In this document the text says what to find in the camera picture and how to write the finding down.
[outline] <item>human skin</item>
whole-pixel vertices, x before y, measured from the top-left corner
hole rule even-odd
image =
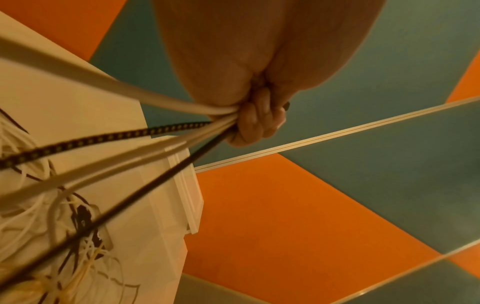
[[[240,104],[234,146],[272,136],[286,120],[283,106],[350,59],[385,3],[152,1],[175,73],[193,100]]]

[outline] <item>orange panel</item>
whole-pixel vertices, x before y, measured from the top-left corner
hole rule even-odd
[[[184,272],[272,304],[331,303],[438,256],[278,154],[198,180]]]
[[[480,52],[473,59],[446,102],[454,102],[475,96],[480,96]]]
[[[480,278],[480,244],[460,251],[449,260]]]
[[[126,0],[0,0],[0,11],[89,60]]]

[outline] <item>white furniture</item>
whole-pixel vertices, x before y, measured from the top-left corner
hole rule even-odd
[[[98,71],[3,13],[0,13],[0,36]],[[0,108],[41,145],[146,127],[138,101],[3,60],[0,60]],[[51,159],[57,171],[64,172],[154,140],[161,139],[108,143]],[[187,150],[79,193],[105,211],[186,156]],[[183,237],[198,231],[202,206],[195,172],[190,167],[107,225],[113,252],[122,262],[126,282],[141,284],[137,304],[173,303],[187,254]]]

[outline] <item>bundle of cables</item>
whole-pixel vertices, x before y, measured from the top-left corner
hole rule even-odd
[[[92,279],[89,280],[89,283],[92,285],[95,285],[95,280],[98,280],[99,277],[103,277],[107,281],[115,281],[122,288],[127,287],[123,280],[114,280],[109,274],[109,269],[112,268],[111,262],[118,264],[118,260],[110,256],[103,244],[95,244],[94,240],[99,240],[97,237],[99,228],[230,136],[235,131],[238,106],[219,108],[166,97],[116,81],[108,76],[89,71],[1,38],[0,58],[114,94],[134,98],[145,104],[175,111],[221,116],[220,119],[214,122],[183,123],[100,134],[40,148],[37,148],[32,138],[27,136],[27,132],[22,130],[21,126],[15,126],[15,123],[12,121],[8,123],[5,120],[3,121],[2,127],[7,132],[15,133],[17,138],[22,138],[23,143],[28,143],[29,145],[24,145],[22,149],[19,149],[18,147],[21,145],[15,142],[8,142],[7,145],[4,145],[4,141],[12,141],[11,139],[4,139],[4,137],[2,137],[3,141],[0,144],[0,146],[9,147],[4,148],[2,151],[0,172],[6,170],[13,171],[19,176],[18,183],[21,184],[21,187],[15,187],[13,191],[0,193],[0,215],[4,217],[6,213],[2,212],[10,212],[15,214],[12,215],[12,218],[17,218],[18,216],[25,222],[23,227],[12,227],[12,229],[16,229],[15,231],[20,232],[9,239],[8,245],[4,246],[3,243],[0,243],[0,258],[4,258],[0,262],[0,296],[13,294],[16,290],[25,289],[29,292],[31,291],[32,294],[36,292],[36,295],[40,296],[39,300],[42,300],[42,298],[45,300],[47,297],[56,303],[71,303],[77,302],[77,299],[82,297],[87,298],[87,301],[90,303],[92,300],[88,298],[88,294],[79,295],[78,291],[78,286],[82,282],[87,282],[85,280],[87,273],[93,273]],[[193,131],[61,174],[55,174],[51,163],[46,159],[46,157],[57,153],[64,153],[89,145],[104,144],[141,136],[161,135],[181,130]],[[89,204],[76,195],[76,191],[79,189],[124,171],[164,159],[181,150],[197,145],[215,134],[219,135],[181,161],[177,166],[166,171],[93,220],[81,221],[82,224],[75,220],[67,221],[63,211],[64,207],[72,207],[73,213],[77,212],[79,206],[90,209]],[[32,181],[25,183],[26,179],[31,179]],[[78,180],[80,182],[69,188],[63,187],[63,185]],[[10,227],[11,223],[12,221],[7,220],[0,224],[2,227],[7,228],[7,226]],[[38,234],[46,234],[47,248],[45,250],[39,250],[39,254],[26,261],[19,260],[16,264],[8,264],[6,262],[4,264],[4,261],[11,257],[12,252],[18,252],[19,248],[25,246],[26,242],[29,242],[28,239],[32,239]],[[68,271],[70,275],[65,278],[66,275],[64,273],[67,271],[62,271],[66,268],[64,261],[69,259],[69,255],[72,255],[71,252],[76,252],[76,258],[74,259],[76,262],[71,266],[72,269]],[[105,266],[104,270],[101,270],[101,266],[95,264],[95,260],[99,256],[102,256],[101,259]],[[49,269],[48,275],[44,274],[46,269]]]

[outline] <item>black cable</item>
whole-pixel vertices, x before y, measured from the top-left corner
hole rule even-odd
[[[7,117],[15,126],[19,129],[25,131],[18,123],[13,120],[7,113],[4,111],[0,111],[3,115]],[[77,139],[72,139],[69,141],[64,141],[40,148],[36,148],[29,151],[24,151],[18,154],[10,155],[8,157],[0,159],[0,170],[5,170],[8,168],[12,168],[14,166],[18,166],[27,162],[31,162],[34,160],[41,159],[46,156],[52,156],[55,154],[59,154],[66,151],[71,151],[74,149],[98,145],[106,142],[113,142],[118,140],[125,140],[131,138],[138,138],[144,136],[153,136],[153,135],[161,135],[170,132],[176,131],[185,131],[185,130],[193,130],[201,128],[205,125],[211,123],[210,121],[202,121],[202,122],[191,122],[191,123],[181,123],[181,124],[173,124],[161,127],[153,127],[153,128],[145,128],[145,129],[136,129],[136,130],[129,130],[129,131],[122,131],[122,132],[114,132],[114,133],[107,133],[107,134],[100,134],[100,135],[93,135],[87,136]]]
[[[135,202],[140,200],[142,197],[150,193],[152,190],[154,190],[155,188],[159,187],[160,185],[162,185],[163,183],[165,183],[166,181],[168,181],[169,179],[177,175],[179,172],[187,168],[193,162],[197,161],[200,157],[202,157],[208,151],[210,151],[215,146],[217,146],[225,138],[230,136],[235,130],[236,130],[236,127],[233,126],[223,131],[220,135],[216,136],[211,141],[209,141],[204,146],[202,146],[197,151],[195,151],[195,153],[193,153],[191,156],[187,157],[175,167],[171,168],[170,170],[168,170],[161,176],[157,177],[147,185],[143,186],[139,190],[132,193],[122,202],[115,205],[115,207],[111,208],[109,211],[101,215],[98,219],[93,221],[91,224],[79,230],[73,236],[66,238],[64,241],[59,243],[54,248],[50,248],[49,250],[47,250],[46,252],[38,256],[32,262],[28,263],[27,265],[23,266],[15,273],[3,279],[0,282],[0,293],[5,292],[8,288],[20,282],[29,273],[31,273],[38,267],[44,265],[46,262],[50,261],[52,258],[56,257],[57,255],[61,254],[64,250],[67,250],[68,248],[73,246],[81,238],[88,236],[95,229],[98,229],[99,227],[105,225],[111,219],[113,219],[114,217],[116,217],[117,215],[125,211],[128,207],[130,207]]]

